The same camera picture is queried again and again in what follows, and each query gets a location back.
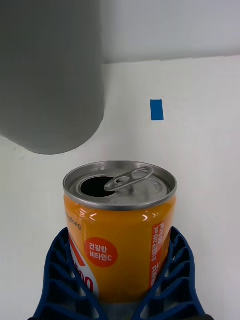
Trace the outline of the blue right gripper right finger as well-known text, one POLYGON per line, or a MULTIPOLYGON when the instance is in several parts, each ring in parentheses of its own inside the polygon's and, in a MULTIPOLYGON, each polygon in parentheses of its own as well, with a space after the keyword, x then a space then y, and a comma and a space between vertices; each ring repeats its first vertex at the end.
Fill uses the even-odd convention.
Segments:
POLYGON ((196 291, 193 252, 171 228, 168 256, 153 287, 133 314, 135 320, 189 320, 206 315, 196 291))

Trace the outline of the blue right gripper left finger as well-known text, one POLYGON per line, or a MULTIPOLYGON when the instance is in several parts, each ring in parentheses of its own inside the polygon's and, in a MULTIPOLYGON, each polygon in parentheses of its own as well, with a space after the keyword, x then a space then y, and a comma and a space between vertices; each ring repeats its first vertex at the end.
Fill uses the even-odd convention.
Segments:
POLYGON ((101 320, 103 309, 84 284, 70 252, 68 230, 56 236, 47 253, 35 320, 101 320))

